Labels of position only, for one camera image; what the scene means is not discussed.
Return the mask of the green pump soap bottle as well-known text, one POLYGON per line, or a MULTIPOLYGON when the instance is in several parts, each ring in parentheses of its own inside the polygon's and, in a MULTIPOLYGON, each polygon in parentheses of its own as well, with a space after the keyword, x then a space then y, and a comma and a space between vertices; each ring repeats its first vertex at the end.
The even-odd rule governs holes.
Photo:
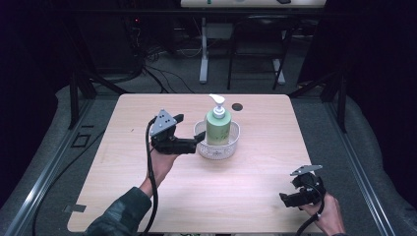
POLYGON ((209 96, 215 107, 206 115, 207 142, 211 146, 225 146, 229 141, 231 113, 223 107, 223 96, 212 93, 209 96))

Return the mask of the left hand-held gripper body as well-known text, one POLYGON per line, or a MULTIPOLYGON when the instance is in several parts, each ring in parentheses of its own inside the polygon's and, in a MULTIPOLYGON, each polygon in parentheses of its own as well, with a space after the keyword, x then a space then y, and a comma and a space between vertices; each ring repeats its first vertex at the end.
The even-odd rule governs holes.
POLYGON ((197 144, 192 139, 180 139, 175 136, 176 121, 165 109, 156 115, 150 130, 151 145, 160 153, 185 154, 194 153, 197 144))

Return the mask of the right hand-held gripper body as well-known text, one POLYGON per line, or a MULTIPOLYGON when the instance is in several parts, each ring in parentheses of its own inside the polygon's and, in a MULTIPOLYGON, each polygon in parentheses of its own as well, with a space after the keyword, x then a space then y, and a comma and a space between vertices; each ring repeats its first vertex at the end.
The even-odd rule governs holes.
POLYGON ((322 168, 321 165, 303 165, 291 173, 294 179, 299 178, 301 181, 301 186, 296 188, 299 192, 289 196, 295 207, 316 205, 324 198, 327 192, 324 182, 320 176, 314 174, 322 168))

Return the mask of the black tape square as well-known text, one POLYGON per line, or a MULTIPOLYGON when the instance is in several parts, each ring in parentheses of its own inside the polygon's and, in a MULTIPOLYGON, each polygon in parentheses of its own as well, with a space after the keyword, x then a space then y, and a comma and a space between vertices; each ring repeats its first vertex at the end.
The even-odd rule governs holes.
POLYGON ((74 138, 74 140, 71 144, 71 147, 72 148, 85 148, 89 143, 90 137, 91 137, 91 134, 78 133, 75 136, 75 138, 74 138))

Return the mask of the person's right hand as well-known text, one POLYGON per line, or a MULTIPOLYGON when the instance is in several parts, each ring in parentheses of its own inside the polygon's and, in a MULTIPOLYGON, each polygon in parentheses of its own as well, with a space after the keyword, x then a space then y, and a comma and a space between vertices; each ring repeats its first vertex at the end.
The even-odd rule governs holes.
POLYGON ((331 236, 336 233, 346 233, 341 209, 338 200, 329 193, 326 193, 324 200, 316 205, 300 206, 310 216, 317 213, 321 206, 324 206, 320 217, 315 221, 315 224, 327 235, 331 236))

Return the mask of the person's left hand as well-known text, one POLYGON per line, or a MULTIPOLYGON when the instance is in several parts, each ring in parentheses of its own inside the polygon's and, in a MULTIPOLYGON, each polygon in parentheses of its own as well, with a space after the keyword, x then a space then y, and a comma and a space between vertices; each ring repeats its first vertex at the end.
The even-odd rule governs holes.
MULTIPOLYGON (((157 150, 153 150, 150 153, 151 164, 154 176, 155 186, 158 187, 161 182, 165 179, 172 166, 174 161, 178 157, 178 154, 163 154, 157 150)), ((153 189, 149 174, 140 185, 140 189, 150 198, 153 195, 153 189)))

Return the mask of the aluminium rail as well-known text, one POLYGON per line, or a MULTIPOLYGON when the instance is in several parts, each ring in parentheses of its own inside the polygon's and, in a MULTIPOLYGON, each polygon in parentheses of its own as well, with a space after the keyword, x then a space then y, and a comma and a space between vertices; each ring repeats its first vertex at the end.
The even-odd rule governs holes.
POLYGON ((81 128, 94 104, 94 100, 85 100, 78 121, 69 129, 70 104, 64 101, 58 103, 52 123, 23 177, 0 208, 0 236, 20 236, 25 233, 46 190, 58 176, 64 153, 70 148, 70 142, 76 137, 76 131, 81 128))
POLYGON ((396 233, 387 218, 387 214, 377 196, 371 182, 358 158, 358 154, 352 145, 347 133, 344 133, 339 127, 336 119, 336 110, 331 103, 325 102, 324 108, 329 116, 331 124, 335 127, 336 132, 341 139, 344 149, 347 153, 347 162, 353 173, 360 192, 365 200, 367 208, 373 217, 381 236, 396 236, 396 233))

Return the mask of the black metal stand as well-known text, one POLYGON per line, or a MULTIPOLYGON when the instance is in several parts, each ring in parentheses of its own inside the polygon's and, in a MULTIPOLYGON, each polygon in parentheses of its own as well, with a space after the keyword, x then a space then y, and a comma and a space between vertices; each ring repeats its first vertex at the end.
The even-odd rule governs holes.
POLYGON ((126 90, 117 87, 113 83, 107 81, 98 73, 91 72, 89 70, 76 69, 69 81, 70 90, 70 108, 71 108, 71 121, 69 130, 72 130, 80 119, 79 109, 79 92, 86 99, 95 99, 97 91, 93 87, 92 83, 97 82, 106 88, 116 92, 117 94, 127 93, 126 90))
POLYGON ((345 111, 346 111, 346 87, 347 79, 342 72, 332 72, 322 78, 309 82, 301 88, 289 94, 290 98, 296 98, 312 90, 313 88, 324 85, 324 89, 320 94, 320 100, 322 102, 332 102, 337 97, 336 106, 336 124, 340 130, 345 133, 345 111))

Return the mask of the white plastic basket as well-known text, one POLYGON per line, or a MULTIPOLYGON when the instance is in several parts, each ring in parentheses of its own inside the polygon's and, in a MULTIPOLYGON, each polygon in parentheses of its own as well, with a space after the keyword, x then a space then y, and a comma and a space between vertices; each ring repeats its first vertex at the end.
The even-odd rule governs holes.
POLYGON ((236 149, 240 138, 240 126, 232 121, 228 143, 225 146, 210 146, 207 140, 203 140, 197 145, 197 152, 200 156, 211 160, 222 160, 231 157, 236 149))

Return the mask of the white desk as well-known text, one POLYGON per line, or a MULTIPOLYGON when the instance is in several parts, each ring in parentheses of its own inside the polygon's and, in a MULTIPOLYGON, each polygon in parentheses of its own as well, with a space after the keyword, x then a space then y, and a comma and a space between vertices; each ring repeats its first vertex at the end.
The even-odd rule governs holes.
MULTIPOLYGON (((191 10, 208 9, 237 9, 237 10, 261 10, 261 9, 322 9, 327 0, 290 0, 289 3, 281 4, 278 0, 181 0, 181 7, 191 10)), ((208 27, 207 17, 202 17, 201 43, 202 61, 200 70, 200 83, 208 81, 209 53, 208 53, 208 27)))

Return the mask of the black chair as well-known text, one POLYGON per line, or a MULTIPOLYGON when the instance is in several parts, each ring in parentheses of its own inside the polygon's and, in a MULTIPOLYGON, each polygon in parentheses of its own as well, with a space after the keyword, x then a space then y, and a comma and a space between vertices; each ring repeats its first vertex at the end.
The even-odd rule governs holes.
POLYGON ((288 15, 251 15, 232 28, 228 49, 227 88, 234 74, 273 73, 273 89, 282 84, 282 70, 300 20, 288 15))

